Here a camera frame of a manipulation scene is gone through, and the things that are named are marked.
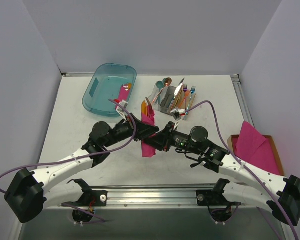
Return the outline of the pink paper napkin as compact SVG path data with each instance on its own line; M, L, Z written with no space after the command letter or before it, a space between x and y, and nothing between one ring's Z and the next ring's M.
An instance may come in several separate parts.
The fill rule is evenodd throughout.
M149 124L154 126L155 125L155 112L153 109L150 109L150 107L147 107L147 113L144 114L141 113L141 121L143 123ZM148 144L146 144L144 141L141 142L141 153L143 158L151 158L154 155L156 155L156 149Z

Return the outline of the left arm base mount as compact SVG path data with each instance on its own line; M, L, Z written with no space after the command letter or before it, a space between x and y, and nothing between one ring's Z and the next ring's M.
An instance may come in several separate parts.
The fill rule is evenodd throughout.
M105 207L108 200L108 191L106 190L91 190L84 192L77 201L66 201L75 207Z

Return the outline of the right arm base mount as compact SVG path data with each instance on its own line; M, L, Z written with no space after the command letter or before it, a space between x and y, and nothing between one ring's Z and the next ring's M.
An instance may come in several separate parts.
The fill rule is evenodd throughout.
M211 189L199 189L195 193L197 205L200 207L228 207L240 204L239 202L226 200L222 194L213 192Z

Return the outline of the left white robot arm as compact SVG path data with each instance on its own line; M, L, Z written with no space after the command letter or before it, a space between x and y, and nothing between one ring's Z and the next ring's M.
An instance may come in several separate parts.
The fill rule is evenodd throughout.
M4 199L21 223L27 223L37 217L44 209L48 199L45 194L62 181L73 175L101 164L109 155L107 147L128 138L144 140L160 129L138 120L134 115L121 120L115 127L106 122L97 122L87 143L72 156L68 156L46 169L29 171L19 170L10 183Z

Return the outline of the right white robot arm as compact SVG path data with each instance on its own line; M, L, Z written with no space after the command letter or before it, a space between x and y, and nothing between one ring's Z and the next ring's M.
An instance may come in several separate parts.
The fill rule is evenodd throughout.
M296 227L300 220L300 178L284 177L262 170L243 160L236 160L228 150L208 139L208 131L195 126L189 134L178 132L169 122L157 134L145 139L145 143L158 151L167 152L174 147L181 154L194 154L198 158L192 167L203 165L217 174L231 177L219 179L212 189L212 200L241 203L264 209L284 224Z

